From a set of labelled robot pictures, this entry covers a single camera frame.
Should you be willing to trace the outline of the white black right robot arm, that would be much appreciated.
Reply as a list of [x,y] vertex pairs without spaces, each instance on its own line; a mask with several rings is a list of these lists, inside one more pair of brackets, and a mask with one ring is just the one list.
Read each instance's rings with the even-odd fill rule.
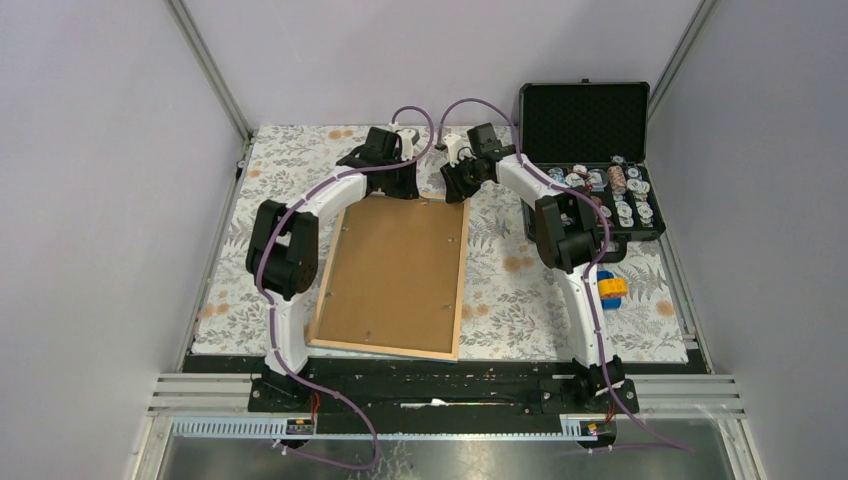
[[448,202],[462,203],[484,183],[494,182],[532,208],[538,255],[563,292],[578,340],[572,381],[577,405],[597,412],[610,401],[625,398],[622,362],[610,350],[604,333],[597,265],[609,247],[609,225],[599,206],[586,190],[553,180],[517,146],[503,144],[489,123],[468,130],[465,136],[442,135],[439,146],[447,153],[440,172]]

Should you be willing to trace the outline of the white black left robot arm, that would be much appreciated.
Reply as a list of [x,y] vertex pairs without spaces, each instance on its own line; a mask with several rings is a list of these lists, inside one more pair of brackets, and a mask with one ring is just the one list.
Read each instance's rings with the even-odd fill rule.
[[414,148],[419,140],[414,128],[372,127],[328,178],[289,203],[266,200],[257,209],[245,267],[269,303],[265,363],[281,375],[271,395],[285,410],[301,409],[310,397],[311,387],[299,372],[308,361],[304,294],[317,276],[320,232],[371,193],[417,199]]

